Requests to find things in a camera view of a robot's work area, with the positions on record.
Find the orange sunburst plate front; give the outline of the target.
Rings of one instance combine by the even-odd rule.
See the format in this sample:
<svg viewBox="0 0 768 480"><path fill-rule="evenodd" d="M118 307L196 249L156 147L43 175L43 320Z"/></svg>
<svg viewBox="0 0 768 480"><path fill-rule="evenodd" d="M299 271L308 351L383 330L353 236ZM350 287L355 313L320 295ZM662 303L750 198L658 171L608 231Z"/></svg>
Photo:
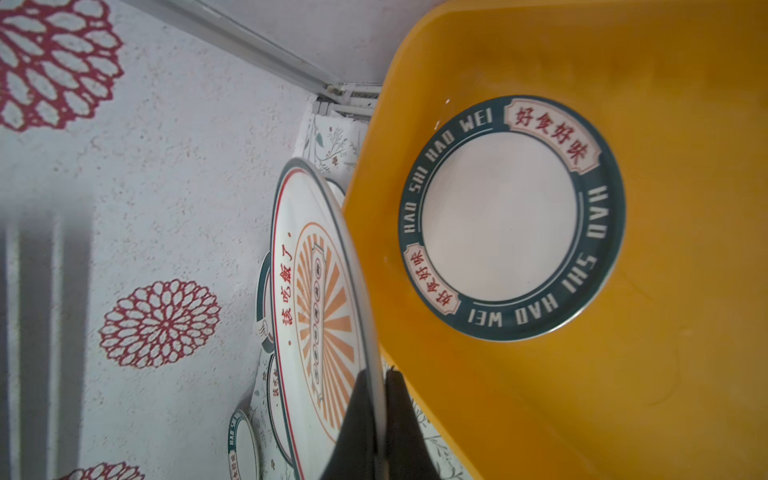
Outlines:
<svg viewBox="0 0 768 480"><path fill-rule="evenodd" d="M371 402L368 437L379 476L387 413L370 299L339 202L301 158L289 160L277 182L271 281L278 385L296 477L320 478L361 387Z"/></svg>

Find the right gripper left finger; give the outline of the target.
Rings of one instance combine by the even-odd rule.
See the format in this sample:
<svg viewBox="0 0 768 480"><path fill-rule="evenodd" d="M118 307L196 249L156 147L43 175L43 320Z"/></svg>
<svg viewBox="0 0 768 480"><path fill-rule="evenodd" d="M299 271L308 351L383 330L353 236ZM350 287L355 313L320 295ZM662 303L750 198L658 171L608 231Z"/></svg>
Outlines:
<svg viewBox="0 0 768 480"><path fill-rule="evenodd" d="M366 370L362 370L356 378L342 428L322 480L375 478L376 430L367 374Z"/></svg>

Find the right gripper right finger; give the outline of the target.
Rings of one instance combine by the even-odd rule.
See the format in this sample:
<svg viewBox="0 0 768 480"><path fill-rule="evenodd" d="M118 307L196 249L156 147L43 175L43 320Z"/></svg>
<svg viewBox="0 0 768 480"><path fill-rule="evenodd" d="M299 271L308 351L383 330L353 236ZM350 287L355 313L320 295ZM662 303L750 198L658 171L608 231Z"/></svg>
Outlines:
<svg viewBox="0 0 768 480"><path fill-rule="evenodd" d="M385 454L393 480L439 480L414 413L404 376L389 369L385 377L387 433Z"/></svg>

